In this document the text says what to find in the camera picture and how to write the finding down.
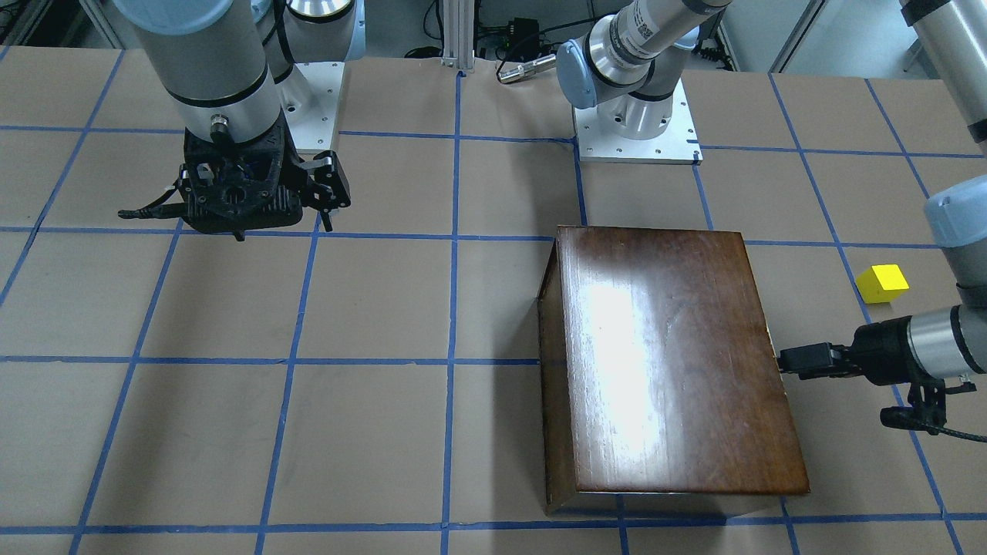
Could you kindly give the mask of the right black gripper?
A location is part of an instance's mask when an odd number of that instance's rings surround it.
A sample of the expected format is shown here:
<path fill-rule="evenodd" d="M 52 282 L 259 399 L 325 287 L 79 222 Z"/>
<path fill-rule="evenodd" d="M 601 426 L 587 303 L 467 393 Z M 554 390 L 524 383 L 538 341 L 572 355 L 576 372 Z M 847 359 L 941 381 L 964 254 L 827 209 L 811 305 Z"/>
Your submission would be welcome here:
<path fill-rule="evenodd" d="M 272 127 L 229 154 L 186 131 L 184 222 L 204 234 L 239 236 L 299 224 L 306 207 L 318 212 L 325 232 L 333 232 L 334 214 L 352 205 L 339 156 L 324 150 L 301 163 L 289 138 L 284 127 Z"/>

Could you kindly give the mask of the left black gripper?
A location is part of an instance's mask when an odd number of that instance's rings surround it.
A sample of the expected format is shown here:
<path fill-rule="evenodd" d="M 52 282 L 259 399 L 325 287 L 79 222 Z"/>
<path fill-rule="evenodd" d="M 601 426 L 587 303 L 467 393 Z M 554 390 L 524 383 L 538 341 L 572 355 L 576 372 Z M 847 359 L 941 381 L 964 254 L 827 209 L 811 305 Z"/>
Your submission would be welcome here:
<path fill-rule="evenodd" d="M 920 368 L 910 340 L 910 318 L 895 318 L 860 326 L 851 345 L 817 343 L 780 351 L 776 363 L 783 375 L 854 377 L 878 386 L 920 383 Z"/>

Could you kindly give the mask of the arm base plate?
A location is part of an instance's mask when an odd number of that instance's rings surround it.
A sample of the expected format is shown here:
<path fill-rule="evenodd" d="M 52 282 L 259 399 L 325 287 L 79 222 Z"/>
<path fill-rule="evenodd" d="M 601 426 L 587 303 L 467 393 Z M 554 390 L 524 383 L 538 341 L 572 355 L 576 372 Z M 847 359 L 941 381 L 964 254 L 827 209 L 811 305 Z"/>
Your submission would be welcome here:
<path fill-rule="evenodd" d="M 343 77 L 342 61 L 308 62 L 295 64 L 289 77 L 278 84 L 297 151 L 335 150 Z"/>
<path fill-rule="evenodd" d="M 582 161 L 698 165 L 704 160 L 682 80 L 659 101 L 630 95 L 572 109 Z"/>

